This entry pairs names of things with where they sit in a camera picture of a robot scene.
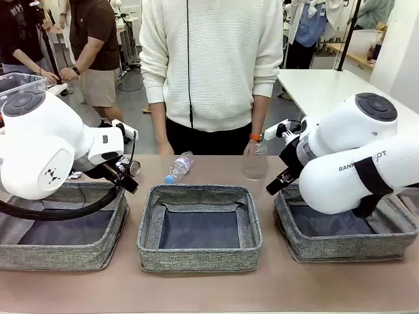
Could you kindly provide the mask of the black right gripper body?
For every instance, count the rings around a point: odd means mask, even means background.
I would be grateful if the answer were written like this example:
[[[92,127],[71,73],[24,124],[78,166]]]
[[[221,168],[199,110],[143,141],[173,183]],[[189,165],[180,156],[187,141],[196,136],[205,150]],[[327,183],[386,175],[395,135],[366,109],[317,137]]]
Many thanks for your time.
[[[294,139],[286,144],[279,157],[287,168],[280,174],[281,177],[299,177],[303,170],[303,164],[297,156],[299,139]]]

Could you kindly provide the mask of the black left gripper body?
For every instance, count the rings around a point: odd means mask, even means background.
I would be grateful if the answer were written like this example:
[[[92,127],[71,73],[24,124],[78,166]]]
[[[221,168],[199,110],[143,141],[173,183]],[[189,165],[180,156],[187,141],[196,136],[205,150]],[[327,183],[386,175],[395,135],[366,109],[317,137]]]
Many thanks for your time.
[[[130,189],[130,183],[127,181],[126,171],[114,169],[110,165],[103,163],[101,168],[104,171],[103,177],[108,181],[112,182],[115,186],[119,186],[123,189]]]

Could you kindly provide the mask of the person's left hand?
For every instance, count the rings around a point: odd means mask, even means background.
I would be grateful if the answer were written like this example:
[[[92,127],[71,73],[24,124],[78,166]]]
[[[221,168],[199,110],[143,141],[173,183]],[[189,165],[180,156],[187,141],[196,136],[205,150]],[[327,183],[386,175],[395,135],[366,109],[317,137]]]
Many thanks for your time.
[[[250,140],[244,150],[244,156],[262,156],[267,154],[267,147],[263,142]]]

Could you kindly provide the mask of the person's right hand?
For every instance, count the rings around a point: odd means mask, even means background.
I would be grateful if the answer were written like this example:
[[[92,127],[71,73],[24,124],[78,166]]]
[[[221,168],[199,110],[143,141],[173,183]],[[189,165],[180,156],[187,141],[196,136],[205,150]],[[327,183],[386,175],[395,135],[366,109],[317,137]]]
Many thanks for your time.
[[[173,156],[174,151],[168,140],[159,141],[157,143],[157,151],[162,156]]]

